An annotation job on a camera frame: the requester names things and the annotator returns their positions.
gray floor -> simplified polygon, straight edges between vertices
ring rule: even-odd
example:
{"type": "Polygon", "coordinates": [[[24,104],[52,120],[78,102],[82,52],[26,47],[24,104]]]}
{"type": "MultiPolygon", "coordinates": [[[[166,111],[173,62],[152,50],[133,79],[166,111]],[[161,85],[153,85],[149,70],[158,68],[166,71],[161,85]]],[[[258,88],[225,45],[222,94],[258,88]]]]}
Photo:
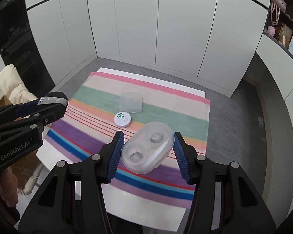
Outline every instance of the gray floor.
{"type": "MultiPolygon", "coordinates": [[[[242,80],[232,97],[229,98],[197,84],[158,71],[96,58],[70,79],[60,91],[64,92],[70,99],[89,74],[101,67],[154,77],[205,91],[206,98],[211,101],[206,156],[218,163],[228,164],[232,161],[240,163],[259,193],[263,193],[266,174],[266,133],[258,125],[257,117],[263,117],[263,113],[256,88],[253,85],[242,80]]],[[[212,229],[217,228],[219,224],[219,188],[219,184],[217,184],[212,229]]],[[[187,216],[188,210],[177,233],[182,233],[187,216]]],[[[144,228],[144,233],[168,234],[175,232],[144,228]]]]}

purple stripe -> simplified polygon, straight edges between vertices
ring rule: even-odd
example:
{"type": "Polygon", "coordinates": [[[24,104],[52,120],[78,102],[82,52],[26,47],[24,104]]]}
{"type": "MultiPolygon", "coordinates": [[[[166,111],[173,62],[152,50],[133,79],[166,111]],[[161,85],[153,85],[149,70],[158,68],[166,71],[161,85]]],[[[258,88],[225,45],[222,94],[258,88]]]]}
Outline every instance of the purple stripe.
{"type": "Polygon", "coordinates": [[[104,142],[80,131],[74,126],[68,124],[62,119],[53,123],[52,129],[59,131],[64,137],[74,142],[78,147],[90,152],[91,154],[99,153],[104,142]]]}
{"type": "Polygon", "coordinates": [[[191,208],[192,201],[189,200],[183,200],[183,199],[177,199],[172,198],[156,193],[152,193],[137,187],[134,187],[132,185],[129,185],[127,183],[124,183],[118,179],[112,179],[111,185],[114,187],[117,187],[121,190],[124,190],[128,193],[132,193],[134,195],[137,195],[139,197],[151,200],[151,201],[157,201],[163,204],[171,205],[171,206],[177,206],[182,208],[191,208]]]}
{"type": "MultiPolygon", "coordinates": [[[[105,144],[104,142],[95,139],[94,137],[84,133],[83,131],[78,130],[77,128],[73,127],[72,125],[61,119],[53,123],[52,129],[55,129],[55,132],[59,131],[62,135],[64,135],[64,137],[69,138],[69,140],[76,144],[78,147],[83,148],[93,154],[99,153],[101,147],[105,144]]],[[[119,161],[118,166],[127,170],[122,161],[119,161]]],[[[189,186],[182,178],[179,169],[175,169],[165,165],[159,165],[153,171],[143,174],[142,176],[179,187],[191,187],[194,190],[194,186],[189,186]]]]}
{"type": "Polygon", "coordinates": [[[55,149],[57,149],[59,152],[61,152],[64,156],[66,156],[69,160],[71,160],[74,163],[81,162],[81,159],[67,151],[65,148],[63,148],[61,145],[59,145],[57,142],[55,142],[50,136],[46,136],[46,140],[48,143],[50,143],[55,149]]]}

striped cloth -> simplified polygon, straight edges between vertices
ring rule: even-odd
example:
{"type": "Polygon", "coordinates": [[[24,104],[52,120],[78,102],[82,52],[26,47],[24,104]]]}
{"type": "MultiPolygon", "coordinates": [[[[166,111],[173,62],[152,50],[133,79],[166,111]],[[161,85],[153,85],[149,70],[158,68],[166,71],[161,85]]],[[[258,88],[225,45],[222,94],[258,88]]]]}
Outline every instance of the striped cloth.
{"type": "MultiPolygon", "coordinates": [[[[173,132],[179,131],[187,144],[205,154],[209,119],[209,100],[188,92],[124,76],[93,72],[69,101],[65,116],[55,122],[46,140],[72,162],[98,153],[122,130],[125,141],[145,124],[160,121],[173,132]],[[115,126],[122,92],[139,92],[142,113],[132,114],[125,129],[115,126]]],[[[190,208],[194,186],[182,179],[174,151],[159,167],[147,174],[135,174],[120,161],[111,185],[148,200],[190,208]]]]}

green logo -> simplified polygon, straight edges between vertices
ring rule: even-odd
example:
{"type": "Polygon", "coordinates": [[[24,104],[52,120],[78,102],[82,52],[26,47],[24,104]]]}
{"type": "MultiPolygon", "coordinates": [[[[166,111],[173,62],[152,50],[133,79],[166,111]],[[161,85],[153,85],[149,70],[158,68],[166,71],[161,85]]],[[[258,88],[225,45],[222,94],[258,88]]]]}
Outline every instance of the green logo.
{"type": "Polygon", "coordinates": [[[116,117],[117,117],[117,118],[123,118],[123,117],[125,117],[125,116],[124,116],[124,113],[118,113],[116,117]]]}

silver screw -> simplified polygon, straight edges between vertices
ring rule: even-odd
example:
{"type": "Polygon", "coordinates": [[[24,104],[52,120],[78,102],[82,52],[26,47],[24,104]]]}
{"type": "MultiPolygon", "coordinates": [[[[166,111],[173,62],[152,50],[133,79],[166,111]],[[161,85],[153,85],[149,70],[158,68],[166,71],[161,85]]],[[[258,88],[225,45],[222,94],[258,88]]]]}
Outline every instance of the silver screw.
{"type": "Polygon", "coordinates": [[[99,154],[94,154],[91,157],[92,160],[99,160],[100,158],[101,158],[101,156],[99,154]]]}
{"type": "Polygon", "coordinates": [[[61,160],[61,161],[59,161],[59,162],[57,163],[57,166],[58,166],[58,167],[63,167],[63,166],[65,166],[65,165],[66,165],[66,162],[63,161],[63,160],[61,160]]]}
{"type": "Polygon", "coordinates": [[[232,163],[231,163],[231,166],[232,166],[233,168],[238,168],[240,165],[239,165],[237,162],[232,162],[232,163]]]}
{"type": "Polygon", "coordinates": [[[200,161],[204,161],[206,157],[204,155],[197,155],[197,159],[200,161]]]}

